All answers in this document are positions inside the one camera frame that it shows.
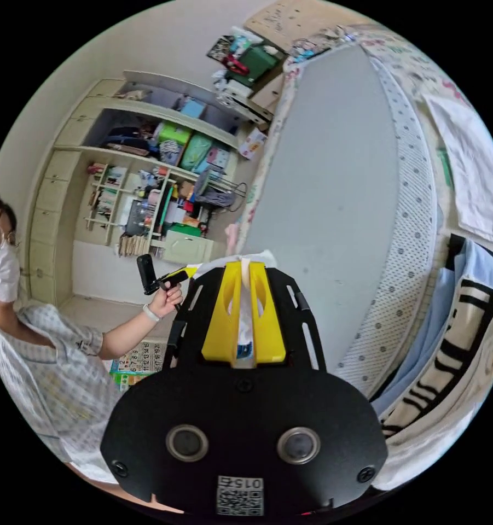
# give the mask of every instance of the wristband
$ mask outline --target wristband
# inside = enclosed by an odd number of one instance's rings
[[[156,316],[150,309],[148,305],[144,305],[142,307],[142,311],[152,320],[158,323],[159,321],[162,321],[162,317]]]

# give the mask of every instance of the hand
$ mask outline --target hand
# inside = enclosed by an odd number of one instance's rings
[[[165,284],[166,288],[170,287],[168,282]],[[149,309],[158,317],[166,317],[175,310],[175,305],[180,304],[182,299],[180,284],[168,291],[160,289],[153,297]]]

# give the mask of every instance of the face mask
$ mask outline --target face mask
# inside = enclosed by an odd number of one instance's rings
[[[0,301],[14,302],[18,298],[20,263],[9,244],[0,245]]]

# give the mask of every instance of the gray mattress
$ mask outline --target gray mattress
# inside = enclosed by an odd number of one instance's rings
[[[395,229],[398,149],[358,47],[307,65],[243,253],[269,249],[316,318],[334,372],[376,295]]]

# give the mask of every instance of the black background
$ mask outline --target black background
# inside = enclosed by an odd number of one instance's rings
[[[0,3],[0,147],[24,105],[66,58],[100,32],[158,3]],[[398,32],[435,60],[493,136],[493,0],[477,3],[474,9],[445,1],[349,0],[345,5]],[[435,466],[346,521],[442,523],[469,520],[476,512],[493,516],[493,389],[462,438]],[[0,518],[40,523],[154,521],[90,487],[60,464],[19,415],[1,380]]]

